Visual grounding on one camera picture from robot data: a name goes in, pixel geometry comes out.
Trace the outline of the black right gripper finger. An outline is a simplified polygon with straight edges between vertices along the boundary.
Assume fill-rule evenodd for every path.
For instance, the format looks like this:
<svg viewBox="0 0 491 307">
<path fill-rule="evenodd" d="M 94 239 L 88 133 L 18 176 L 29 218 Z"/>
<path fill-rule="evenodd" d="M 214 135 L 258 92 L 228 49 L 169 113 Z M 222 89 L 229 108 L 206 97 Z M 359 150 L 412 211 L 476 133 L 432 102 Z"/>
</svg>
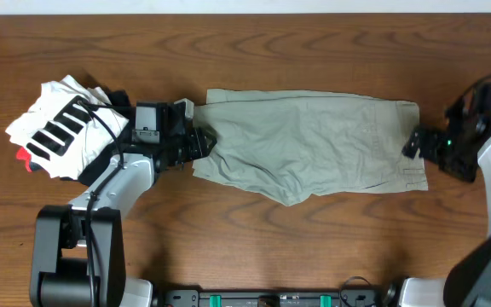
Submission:
<svg viewBox="0 0 491 307">
<path fill-rule="evenodd" d="M 411 132 L 410 137 L 403 146 L 401 153 L 409 158 L 414 159 L 416 156 L 430 160 L 430 130 L 423 127 L 417 126 Z"/>
<path fill-rule="evenodd" d="M 444 134 L 428 134 L 424 137 L 424 158 L 440 165 L 443 161 L 448 138 Z"/>
</svg>

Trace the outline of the khaki green shorts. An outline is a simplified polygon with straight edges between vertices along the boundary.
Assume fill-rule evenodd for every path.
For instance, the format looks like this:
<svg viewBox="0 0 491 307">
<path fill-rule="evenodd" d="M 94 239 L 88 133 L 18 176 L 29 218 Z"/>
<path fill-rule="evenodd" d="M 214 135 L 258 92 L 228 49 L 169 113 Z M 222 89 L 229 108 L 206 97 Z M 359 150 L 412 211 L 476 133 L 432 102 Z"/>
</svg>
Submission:
<svg viewBox="0 0 491 307">
<path fill-rule="evenodd" d="M 312 90 L 210 89 L 194 123 L 215 134 L 196 177 L 284 206 L 311 195 L 425 191 L 424 161 L 401 150 L 416 103 Z"/>
</svg>

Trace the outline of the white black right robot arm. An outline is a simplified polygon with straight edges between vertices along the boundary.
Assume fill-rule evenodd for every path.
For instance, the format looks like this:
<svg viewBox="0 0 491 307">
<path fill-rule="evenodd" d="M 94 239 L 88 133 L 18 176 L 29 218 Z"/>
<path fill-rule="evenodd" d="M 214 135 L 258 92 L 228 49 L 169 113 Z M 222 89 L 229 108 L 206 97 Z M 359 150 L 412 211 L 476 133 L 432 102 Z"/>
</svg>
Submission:
<svg viewBox="0 0 491 307">
<path fill-rule="evenodd" d="M 483 177 L 488 213 L 487 238 L 441 279 L 408 277 L 394 287 L 401 307 L 491 307 L 491 80 L 472 85 L 445 112 L 444 129 L 418 125 L 402 153 L 437 164 L 464 182 Z"/>
</svg>

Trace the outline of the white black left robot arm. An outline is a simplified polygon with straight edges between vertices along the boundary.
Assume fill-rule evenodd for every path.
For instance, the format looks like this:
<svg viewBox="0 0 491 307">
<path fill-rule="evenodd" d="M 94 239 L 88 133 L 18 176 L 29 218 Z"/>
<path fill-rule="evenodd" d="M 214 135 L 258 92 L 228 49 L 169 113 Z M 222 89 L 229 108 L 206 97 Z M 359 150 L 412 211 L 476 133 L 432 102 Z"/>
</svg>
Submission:
<svg viewBox="0 0 491 307">
<path fill-rule="evenodd" d="M 192 125 L 194 104 L 139 102 L 112 138 L 107 168 L 65 206 L 36 219 L 29 296 L 34 306 L 154 306 L 150 281 L 129 277 L 122 221 L 162 171 L 210 154 L 217 140 Z"/>
</svg>

